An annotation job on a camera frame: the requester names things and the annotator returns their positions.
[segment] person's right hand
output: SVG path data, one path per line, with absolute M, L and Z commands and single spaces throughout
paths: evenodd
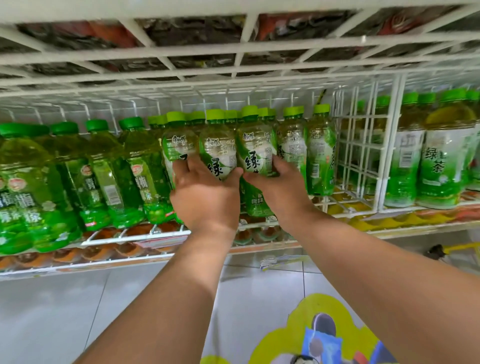
M 245 172 L 245 181 L 262 191 L 265 201 L 288 232 L 298 219 L 318 214 L 305 190 L 305 181 L 299 170 L 280 157 L 273 156 L 273 164 L 279 177 L 265 177 L 258 173 Z

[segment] cartoon floor graphic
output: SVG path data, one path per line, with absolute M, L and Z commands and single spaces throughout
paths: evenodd
M 366 327 L 355 326 L 336 298 L 314 293 L 288 316 L 287 325 L 268 333 L 248 364 L 391 364 L 397 360 Z M 206 356 L 200 364 L 230 364 Z

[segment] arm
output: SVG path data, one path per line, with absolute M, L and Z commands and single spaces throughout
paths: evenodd
M 198 156 L 189 156 L 174 162 L 174 171 L 177 189 L 170 199 L 191 235 L 77 364 L 199 363 L 238 227 L 242 170 L 220 182 Z
M 303 178 L 247 174 L 280 225 L 400 363 L 473 363 L 480 357 L 480 279 L 407 252 L 316 209 Z

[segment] person's left arm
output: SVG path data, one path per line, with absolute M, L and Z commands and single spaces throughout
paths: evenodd
M 218 181 L 198 155 L 175 161 L 173 207 L 192 231 L 165 268 L 76 364 L 198 364 L 225 257 L 238 227 L 239 178 Z

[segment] person's right arm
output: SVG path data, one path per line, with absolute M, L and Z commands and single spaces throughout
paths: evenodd
M 399 363 L 479 361 L 479 277 L 328 216 L 311 203 L 293 165 L 276 157 L 274 165 L 279 177 L 244 178 Z

